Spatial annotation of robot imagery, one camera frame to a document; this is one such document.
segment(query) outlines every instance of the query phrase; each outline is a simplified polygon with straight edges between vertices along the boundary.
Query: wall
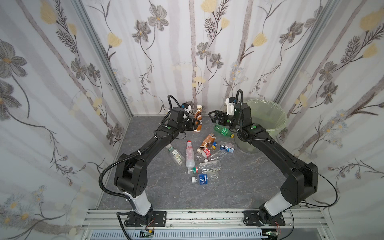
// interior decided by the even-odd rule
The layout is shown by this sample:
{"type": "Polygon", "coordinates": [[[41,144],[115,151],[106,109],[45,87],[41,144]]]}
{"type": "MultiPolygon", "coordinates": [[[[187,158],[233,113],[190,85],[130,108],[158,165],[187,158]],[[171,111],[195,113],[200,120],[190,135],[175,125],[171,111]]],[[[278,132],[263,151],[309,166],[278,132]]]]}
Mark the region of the wall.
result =
{"type": "Polygon", "coordinates": [[[0,232],[79,239],[125,116],[70,1],[0,3],[0,232]]]}
{"type": "MultiPolygon", "coordinates": [[[[338,203],[322,210],[338,240],[382,239],[383,7],[341,1],[281,102],[288,113],[283,145],[337,188],[338,203]]],[[[335,191],[319,177],[308,200],[331,204],[335,191]]]]}
{"type": "Polygon", "coordinates": [[[273,100],[308,38],[321,0],[83,0],[134,114],[180,103],[273,100]]]}

